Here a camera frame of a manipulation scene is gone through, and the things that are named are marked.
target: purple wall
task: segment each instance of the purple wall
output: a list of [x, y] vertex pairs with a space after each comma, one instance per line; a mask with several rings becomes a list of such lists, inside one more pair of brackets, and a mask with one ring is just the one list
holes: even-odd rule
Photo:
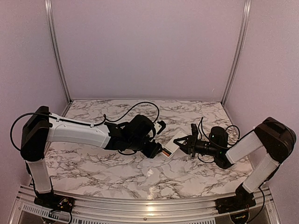
[[[0, 1], [0, 223], [7, 223], [21, 183], [24, 160], [9, 140], [12, 122], [40, 105], [61, 113], [66, 106], [48, 33], [43, 1]], [[21, 140], [21, 120], [14, 131]]]
[[[299, 2], [254, 0], [226, 109], [242, 133], [268, 116], [299, 134]], [[252, 155], [257, 164], [264, 152]], [[283, 224], [299, 220], [299, 143], [270, 183]]]
[[220, 101], [242, 0], [53, 0], [71, 95]]

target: marble surface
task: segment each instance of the marble surface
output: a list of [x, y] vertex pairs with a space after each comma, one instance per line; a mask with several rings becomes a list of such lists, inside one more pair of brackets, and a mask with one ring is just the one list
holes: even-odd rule
[[[138, 102], [141, 100], [76, 100], [66, 117], [100, 122], [105, 113], [108, 118], [116, 119]], [[215, 125], [227, 127], [231, 124], [217, 102], [151, 102], [159, 106], [159, 120], [167, 124], [167, 128], [156, 137], [164, 145], [180, 130], [190, 134], [190, 124], [198, 124], [201, 117], [204, 117], [207, 134]], [[137, 114], [154, 120], [157, 112], [153, 106], [139, 105], [121, 122], [130, 121]], [[234, 131], [229, 132], [231, 140], [235, 140]], [[210, 161], [211, 157], [202, 159]], [[117, 151], [62, 142], [51, 144], [46, 161], [55, 190], [112, 198], [170, 199], [234, 192], [252, 171], [247, 159], [223, 170], [213, 163], [191, 158], [180, 150], [170, 159], [162, 155], [148, 159], [140, 152], [124, 156]]]

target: black cable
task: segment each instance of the black cable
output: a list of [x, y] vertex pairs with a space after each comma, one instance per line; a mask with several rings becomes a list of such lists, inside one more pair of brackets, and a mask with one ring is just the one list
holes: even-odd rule
[[43, 114], [43, 113], [25, 113], [21, 116], [19, 116], [12, 124], [11, 128], [10, 128], [10, 141], [11, 143], [13, 144], [13, 146], [18, 150], [18, 151], [21, 151], [17, 146], [16, 144], [14, 143], [14, 140], [13, 140], [13, 129], [14, 129], [14, 126], [15, 124], [23, 117], [26, 117], [26, 116], [29, 116], [29, 115], [41, 115], [41, 116], [44, 116], [44, 117], [47, 117], [47, 118], [53, 118], [53, 119], [57, 119], [51, 115], [48, 115], [48, 114]]
[[[59, 209], [52, 209], [52, 210], [48, 213], [48, 217], [49, 217], [49, 218], [52, 218], [52, 217], [50, 216], [51, 213], [54, 212], [54, 211], [57, 211], [57, 210], [59, 210]], [[71, 214], [71, 211], [69, 212], [69, 214], [70, 214], [70, 220], [69, 220], [68, 224], [71, 224], [71, 222], [73, 221], [73, 215]]]
[[147, 102], [147, 101], [143, 101], [143, 102], [140, 102], [140, 103], [138, 103], [138, 104], [135, 104], [134, 106], [132, 106], [124, 115], [122, 115], [120, 118], [118, 118], [118, 119], [116, 119], [116, 120], [109, 120], [108, 118], [106, 119], [107, 121], [109, 121], [109, 122], [112, 122], [112, 123], [114, 123], [114, 122], [117, 122], [117, 121], [119, 121], [119, 120], [121, 120], [121, 119], [123, 119], [134, 107], [136, 107], [136, 106], [138, 106], [138, 105], [140, 105], [140, 104], [151, 104], [151, 105], [153, 105], [153, 106], [155, 106], [156, 108], [157, 108], [157, 117], [156, 117], [156, 119], [153, 121], [153, 123], [155, 123], [157, 120], [158, 120], [158, 118], [159, 118], [159, 115], [160, 115], [160, 110], [159, 110], [159, 107], [156, 105], [156, 104], [154, 104], [154, 103], [152, 103], [152, 102]]
[[[200, 122], [201, 122], [201, 131], [202, 133], [204, 134], [204, 136], [209, 140], [209, 137], [206, 135], [206, 133], [204, 132], [204, 129], [203, 129], [203, 126], [202, 126], [202, 120], [203, 120], [204, 117], [201, 118]], [[223, 148], [223, 149], [230, 149], [231, 147], [223, 147], [223, 146], [220, 146], [220, 145], [217, 145], [216, 143], [213, 143], [214, 145], [216, 145], [217, 147], [220, 147], [220, 148]]]
[[126, 153], [122, 153], [120, 150], [117, 150], [117, 151], [122, 155], [134, 155], [137, 153], [137, 151], [134, 151], [133, 153], [126, 154]]
[[238, 127], [237, 125], [229, 125], [229, 126], [227, 126], [227, 128], [225, 129], [225, 132], [226, 132], [230, 127], [235, 127], [235, 128], [238, 130], [238, 139], [237, 139], [237, 141], [236, 141], [234, 144], [229, 144], [229, 143], [228, 143], [228, 145], [230, 145], [230, 146], [234, 146], [234, 145], [237, 144], [237, 142], [239, 141], [241, 132], [240, 132], [240, 129], [239, 129], [239, 127]]
[[60, 121], [64, 121], [64, 122], [68, 122], [68, 123], [73, 123], [73, 124], [77, 124], [77, 125], [84, 125], [84, 126], [91, 126], [91, 125], [93, 125], [93, 126], [99, 126], [99, 125], [104, 124], [106, 120], [109, 121], [109, 122], [117, 122], [117, 121], [121, 120], [121, 119], [124, 118], [124, 117], [125, 117], [125, 116], [126, 116], [126, 115], [127, 115], [133, 108], [134, 108], [134, 107], [136, 107], [137, 105], [140, 105], [140, 104], [151, 104], [151, 105], [154, 105], [154, 106], [157, 108], [157, 117], [156, 117], [156, 119], [153, 121], [153, 123], [155, 123], [155, 122], [158, 120], [158, 118], [159, 118], [160, 110], [159, 110], [159, 108], [158, 108], [158, 106], [157, 106], [156, 104], [154, 104], [154, 103], [152, 103], [152, 102], [146, 102], [146, 101], [135, 104], [135, 105], [132, 106], [132, 107], [131, 107], [131, 108], [130, 108], [124, 115], [122, 115], [119, 119], [114, 120], [114, 121], [109, 120], [109, 119], [107, 118], [107, 116], [104, 114], [104, 115], [103, 115], [104, 120], [103, 120], [102, 122], [97, 123], [97, 124], [94, 124], [94, 125], [93, 125], [92, 123], [88, 124], [88, 123], [83, 123], [83, 122], [80, 122], [80, 121], [74, 121], [74, 120], [68, 120], [68, 119], [61, 119], [61, 118], [57, 118], [57, 117], [51, 116], [51, 115], [49, 115], [49, 114], [31, 112], [31, 113], [25, 113], [25, 114], [19, 116], [19, 117], [13, 122], [13, 124], [12, 124], [12, 126], [11, 126], [11, 128], [10, 128], [10, 141], [11, 141], [12, 145], [15, 147], [16, 150], [21, 151], [21, 150], [16, 146], [16, 144], [14, 143], [14, 140], [13, 140], [13, 129], [14, 129], [15, 124], [16, 124], [21, 118], [26, 117], [26, 116], [29, 116], [29, 115], [39, 115], [39, 116], [44, 116], [44, 117], [47, 117], [47, 118], [52, 118], [52, 119], [55, 119], [55, 120], [60, 120]]
[[203, 162], [203, 163], [213, 163], [213, 162], [215, 162], [215, 160], [213, 160], [212, 162], [206, 162], [206, 161], [201, 160], [200, 157], [199, 157], [199, 153], [197, 154], [197, 158], [198, 158], [201, 162]]
[[263, 211], [263, 208], [265, 206], [265, 201], [266, 201], [265, 194], [264, 194], [263, 190], [261, 189], [261, 187], [258, 187], [258, 188], [263, 195], [263, 205], [262, 205], [261, 209], [259, 210], [259, 212], [250, 221], [248, 221], [247, 224], [251, 223]]

